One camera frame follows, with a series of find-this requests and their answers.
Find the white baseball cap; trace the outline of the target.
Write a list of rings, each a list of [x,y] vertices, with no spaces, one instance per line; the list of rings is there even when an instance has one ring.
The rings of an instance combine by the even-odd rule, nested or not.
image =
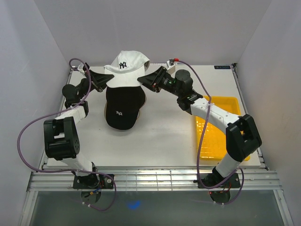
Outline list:
[[[139,87],[138,78],[145,76],[150,59],[139,51],[121,51],[110,65],[104,66],[105,74],[114,77],[106,84],[109,88]]]

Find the black cap white logo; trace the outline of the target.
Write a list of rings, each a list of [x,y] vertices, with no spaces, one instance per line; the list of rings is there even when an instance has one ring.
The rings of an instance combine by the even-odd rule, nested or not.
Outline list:
[[[145,101],[146,95],[140,86],[107,87],[104,114],[107,124],[118,130],[131,129],[135,125]]]

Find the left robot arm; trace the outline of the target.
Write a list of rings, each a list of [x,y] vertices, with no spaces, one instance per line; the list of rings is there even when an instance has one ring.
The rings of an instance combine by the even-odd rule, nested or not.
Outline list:
[[[62,89],[66,112],[60,116],[44,121],[44,144],[48,158],[55,159],[71,168],[75,180],[87,188],[102,188],[111,179],[97,175],[97,168],[80,152],[80,142],[76,125],[87,117],[88,103],[84,96],[88,91],[103,92],[112,74],[93,72],[88,65],[74,67],[85,77],[77,86],[66,84]]]

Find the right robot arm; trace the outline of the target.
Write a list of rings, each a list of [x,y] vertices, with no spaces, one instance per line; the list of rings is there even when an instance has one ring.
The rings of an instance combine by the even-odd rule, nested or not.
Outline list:
[[[137,79],[149,90],[159,93],[162,89],[177,96],[178,106],[187,113],[203,118],[226,136],[227,153],[205,178],[197,175],[199,187],[207,189],[225,186],[230,177],[247,156],[255,152],[262,140],[252,116],[229,113],[206,100],[193,89],[193,79],[189,71],[181,69],[172,77],[166,68]]]

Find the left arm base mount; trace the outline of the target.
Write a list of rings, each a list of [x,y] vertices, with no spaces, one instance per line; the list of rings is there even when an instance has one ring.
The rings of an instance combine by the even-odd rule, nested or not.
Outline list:
[[[73,189],[112,189],[112,179],[104,175],[89,174],[88,176],[74,176]]]

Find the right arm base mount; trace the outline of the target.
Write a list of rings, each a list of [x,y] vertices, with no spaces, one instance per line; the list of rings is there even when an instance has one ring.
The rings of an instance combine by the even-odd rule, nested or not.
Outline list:
[[[196,183],[198,185],[198,188],[204,188],[204,185],[206,187],[214,187],[216,188],[217,184],[220,184],[218,187],[222,188],[240,188],[241,187],[241,182],[238,177],[238,173],[234,173],[230,177],[226,178],[218,178],[215,176],[213,173],[209,174],[201,174],[201,181],[198,179],[193,180],[193,183]]]

